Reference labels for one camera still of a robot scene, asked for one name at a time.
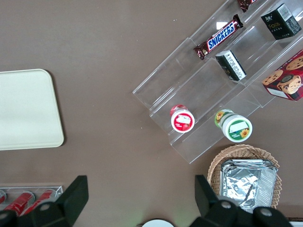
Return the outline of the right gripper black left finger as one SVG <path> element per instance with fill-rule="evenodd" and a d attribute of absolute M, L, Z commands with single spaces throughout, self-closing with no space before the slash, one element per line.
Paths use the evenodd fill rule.
<path fill-rule="evenodd" d="M 0 212 L 2 227 L 72 227 L 89 199 L 88 178 L 79 175 L 55 202 L 46 202 L 17 217 L 14 211 Z"/>

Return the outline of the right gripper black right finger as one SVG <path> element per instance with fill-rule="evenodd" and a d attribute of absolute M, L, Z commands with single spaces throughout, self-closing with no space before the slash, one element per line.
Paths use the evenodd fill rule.
<path fill-rule="evenodd" d="M 289 220 L 278 210 L 256 207 L 253 213 L 235 203 L 220 200 L 204 175 L 195 176 L 195 200 L 200 212 L 192 227 L 290 227 Z"/>

